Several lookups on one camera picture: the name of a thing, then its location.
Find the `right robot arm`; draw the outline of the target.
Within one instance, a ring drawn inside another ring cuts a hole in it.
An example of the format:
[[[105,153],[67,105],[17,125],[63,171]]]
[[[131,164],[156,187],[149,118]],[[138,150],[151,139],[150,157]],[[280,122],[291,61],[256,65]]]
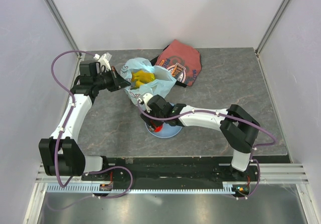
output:
[[[221,132],[233,149],[230,176],[237,181],[247,176],[260,124],[242,107],[232,104],[224,109],[196,108],[183,103],[173,104],[150,93],[140,97],[137,106],[148,131],[159,138],[173,137],[183,127]]]

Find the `yellow banana bunch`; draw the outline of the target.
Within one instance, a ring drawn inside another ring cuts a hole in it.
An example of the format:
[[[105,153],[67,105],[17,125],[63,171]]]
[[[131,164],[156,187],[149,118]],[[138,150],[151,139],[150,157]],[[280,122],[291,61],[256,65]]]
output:
[[[141,81],[136,81],[135,82],[135,88],[140,88],[143,85],[146,85],[147,82],[141,82]]]
[[[139,81],[142,83],[149,83],[155,80],[155,75],[153,73],[150,72],[145,72],[143,70],[140,70],[138,72],[133,72],[132,73],[132,78],[131,81],[135,82],[135,81]]]

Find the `light blue plastic bag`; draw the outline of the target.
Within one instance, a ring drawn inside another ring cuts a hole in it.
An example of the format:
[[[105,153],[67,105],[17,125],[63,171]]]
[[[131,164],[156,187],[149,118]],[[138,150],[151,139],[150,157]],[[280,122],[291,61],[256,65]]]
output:
[[[153,73],[155,75],[155,80],[140,88],[135,88],[136,81],[131,81],[132,73],[140,70]],[[167,69],[160,66],[152,66],[149,60],[140,57],[128,60],[122,66],[120,75],[131,82],[131,86],[126,87],[124,90],[134,105],[137,104],[137,99],[145,93],[151,93],[153,95],[159,94],[162,97],[166,97],[176,83],[176,79],[172,77]]]

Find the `red apple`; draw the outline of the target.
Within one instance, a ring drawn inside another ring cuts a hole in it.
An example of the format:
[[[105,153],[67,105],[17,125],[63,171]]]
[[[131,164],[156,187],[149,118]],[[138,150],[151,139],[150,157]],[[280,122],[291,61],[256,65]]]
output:
[[[155,132],[155,133],[158,133],[158,132],[160,132],[162,129],[163,129],[163,125],[160,125],[160,126],[158,126],[158,127],[155,127],[154,132]]]

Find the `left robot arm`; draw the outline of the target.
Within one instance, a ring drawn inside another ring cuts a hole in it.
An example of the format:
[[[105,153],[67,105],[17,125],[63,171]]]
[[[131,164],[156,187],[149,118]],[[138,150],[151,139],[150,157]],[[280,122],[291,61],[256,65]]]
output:
[[[86,169],[86,157],[77,142],[84,119],[101,90],[110,92],[130,86],[107,60],[80,63],[80,74],[68,93],[65,113],[51,136],[41,139],[39,151],[45,173],[54,176],[81,176]]]

